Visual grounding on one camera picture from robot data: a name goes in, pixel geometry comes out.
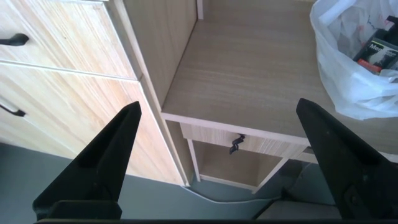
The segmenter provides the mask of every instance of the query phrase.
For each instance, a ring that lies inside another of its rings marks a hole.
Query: plastic bag
[[[310,19],[321,81],[336,111],[354,119],[398,116],[398,71],[374,75],[352,58],[376,29],[388,30],[396,0],[318,0]]]

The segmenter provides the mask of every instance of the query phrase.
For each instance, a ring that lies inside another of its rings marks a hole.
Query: gray floor
[[[33,223],[33,200],[69,162],[61,157],[0,144],[1,223]],[[302,167],[306,164],[289,161],[256,195],[249,190],[208,181],[194,181],[192,190],[227,202],[276,197],[285,187],[303,202],[333,205],[319,167],[312,164],[298,176]],[[250,219],[268,203],[269,200],[217,204],[177,185],[132,176],[124,179],[119,199],[122,218],[145,219]]]

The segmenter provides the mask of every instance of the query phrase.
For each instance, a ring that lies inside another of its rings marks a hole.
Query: black plastic object
[[[398,218],[398,170],[314,102],[296,112],[342,218]]]
[[[387,21],[393,22],[394,25],[387,31],[384,40],[390,44],[398,45],[398,18],[394,16],[388,16]]]
[[[21,110],[17,110],[15,112],[13,112],[13,111],[7,109],[6,107],[4,107],[2,105],[0,105],[0,108],[2,108],[3,110],[7,111],[8,113],[10,113],[10,114],[12,114],[14,116],[20,116],[21,118],[23,118],[25,116],[25,114],[26,114],[25,112],[23,112]]]
[[[36,198],[37,220],[120,219],[118,205],[141,107],[125,106]]]
[[[239,143],[243,142],[244,139],[244,134],[239,134],[241,137],[235,139],[234,141],[232,141],[232,147],[230,147],[229,149],[229,154],[231,155],[234,151],[238,151],[239,150]]]
[[[0,39],[0,45],[23,46],[29,40],[25,34],[13,35],[10,39]]]

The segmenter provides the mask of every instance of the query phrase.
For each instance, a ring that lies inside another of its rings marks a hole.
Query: wood grain surface
[[[201,179],[253,190],[260,189],[287,161],[249,151],[229,154],[229,148],[193,141]]]
[[[0,8],[0,38],[29,37],[0,45],[0,60],[137,80],[103,2],[6,0]]]
[[[309,146],[295,112],[299,99],[306,98],[378,151],[398,154],[398,118],[358,121],[335,111],[318,73],[311,5],[273,1],[269,9],[242,12],[248,18],[262,12],[261,22],[251,25],[239,20],[234,7],[225,12],[237,19],[209,21],[205,15],[170,87],[164,118]]]
[[[139,83],[0,64],[0,89],[3,98],[27,113],[26,120],[74,155],[122,107],[139,101],[142,117],[127,173],[184,184]]]
[[[232,133],[229,131],[205,128],[184,123],[180,123],[180,125],[184,138],[216,144],[219,146],[231,147],[232,142],[240,137],[238,133]],[[244,142],[239,144],[239,149],[242,150],[258,152],[271,156],[279,156],[288,159],[295,159],[305,148],[307,147],[299,144],[250,135],[246,135]]]
[[[200,173],[199,173],[199,165],[202,163],[203,153],[196,154],[195,147],[193,146],[193,141],[191,139],[187,139],[190,155],[192,157],[193,168],[195,170],[195,175],[197,177],[197,181],[200,182]]]
[[[25,118],[12,115],[2,108],[0,108],[0,142],[69,159],[76,156],[72,150],[59,144]]]
[[[130,34],[132,44],[142,53],[141,70],[162,106],[197,19],[196,1],[136,0],[124,5],[135,33]]]

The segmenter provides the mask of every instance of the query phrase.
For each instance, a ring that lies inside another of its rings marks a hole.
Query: black drawer handle
[[[22,46],[25,45],[28,40],[29,37],[25,34],[16,34],[10,39],[0,39],[0,44],[8,46]]]
[[[241,137],[232,141],[232,147],[229,149],[229,154],[231,155],[234,151],[239,150],[239,143],[243,142],[244,134],[239,134]]]
[[[15,116],[20,116],[21,118],[23,118],[25,116],[25,112],[21,111],[21,110],[17,110],[16,112],[13,112],[9,109],[7,109],[6,107],[4,107],[3,105],[0,105],[0,108],[4,109],[5,111],[7,111],[8,113],[15,115]]]

